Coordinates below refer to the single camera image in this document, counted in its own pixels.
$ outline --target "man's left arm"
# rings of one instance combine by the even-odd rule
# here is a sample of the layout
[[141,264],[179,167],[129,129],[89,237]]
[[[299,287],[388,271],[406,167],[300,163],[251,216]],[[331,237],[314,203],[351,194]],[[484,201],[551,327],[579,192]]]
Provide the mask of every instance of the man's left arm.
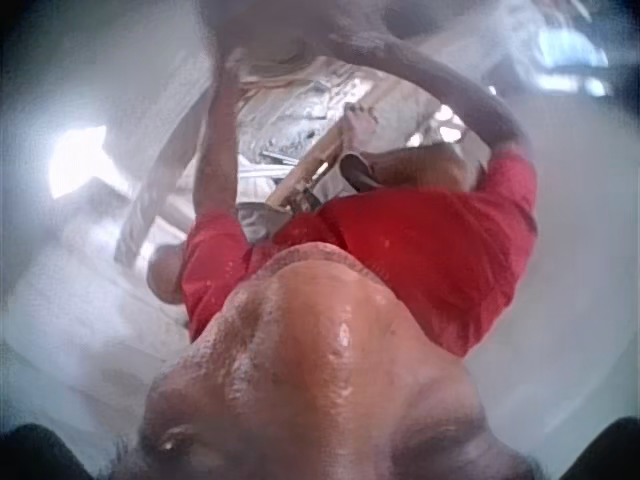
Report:
[[238,192],[238,63],[234,52],[226,64],[219,60],[216,65],[217,80],[193,186],[196,217],[212,211],[234,214]]

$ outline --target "light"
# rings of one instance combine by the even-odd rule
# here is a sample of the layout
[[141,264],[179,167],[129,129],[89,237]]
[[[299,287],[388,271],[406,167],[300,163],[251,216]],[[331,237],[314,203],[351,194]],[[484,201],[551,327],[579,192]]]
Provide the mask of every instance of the light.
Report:
[[436,112],[433,116],[439,122],[446,122],[447,120],[451,120],[453,118],[453,110],[449,105],[441,105],[440,110]]
[[455,143],[462,138],[462,132],[457,128],[440,127],[440,136],[447,143]]
[[604,97],[610,91],[605,83],[594,77],[589,77],[584,81],[584,89],[593,97]]
[[541,90],[577,93],[580,90],[580,77],[575,75],[538,74],[534,81]]
[[407,140],[407,147],[419,147],[422,144],[422,134],[420,132],[411,135],[411,138]]
[[58,199],[91,180],[110,175],[113,162],[102,150],[107,127],[69,130],[55,146],[49,164],[49,189]]

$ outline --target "man's chin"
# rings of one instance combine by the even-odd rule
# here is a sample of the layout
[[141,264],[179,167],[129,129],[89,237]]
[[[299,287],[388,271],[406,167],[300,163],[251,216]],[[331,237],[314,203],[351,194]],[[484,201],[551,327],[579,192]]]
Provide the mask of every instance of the man's chin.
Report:
[[374,283],[384,283],[355,257],[339,247],[328,243],[312,242],[287,248],[267,262],[252,279],[265,280],[273,277],[284,268],[300,262],[324,261],[343,265]]

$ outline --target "white wall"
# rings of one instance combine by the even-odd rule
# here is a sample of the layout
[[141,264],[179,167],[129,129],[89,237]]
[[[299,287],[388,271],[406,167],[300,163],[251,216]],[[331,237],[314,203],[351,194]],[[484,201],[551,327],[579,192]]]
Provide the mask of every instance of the white wall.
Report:
[[638,119],[513,101],[535,145],[539,242],[513,307],[468,360],[491,424],[560,473],[638,412]]

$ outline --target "hair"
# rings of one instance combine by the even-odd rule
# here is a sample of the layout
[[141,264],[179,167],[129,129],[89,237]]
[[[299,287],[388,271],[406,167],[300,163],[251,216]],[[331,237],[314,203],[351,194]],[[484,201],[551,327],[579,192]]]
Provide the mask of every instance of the hair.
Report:
[[550,480],[542,464],[534,457],[522,458],[524,471],[522,474],[514,477],[513,480]]

